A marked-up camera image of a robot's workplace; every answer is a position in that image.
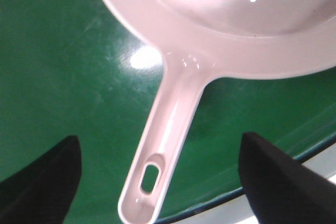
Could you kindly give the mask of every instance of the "white ladle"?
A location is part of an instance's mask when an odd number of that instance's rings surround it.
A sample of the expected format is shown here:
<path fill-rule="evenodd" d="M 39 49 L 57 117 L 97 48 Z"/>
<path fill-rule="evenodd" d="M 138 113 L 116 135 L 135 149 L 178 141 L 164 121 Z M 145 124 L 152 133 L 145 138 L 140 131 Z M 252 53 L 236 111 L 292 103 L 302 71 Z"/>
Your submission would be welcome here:
<path fill-rule="evenodd" d="M 204 87 L 220 77 L 275 79 L 336 65 L 336 0 L 104 0 L 162 53 L 164 77 L 127 176 L 124 223 L 158 217 Z M 154 188 L 142 180 L 158 168 Z"/>

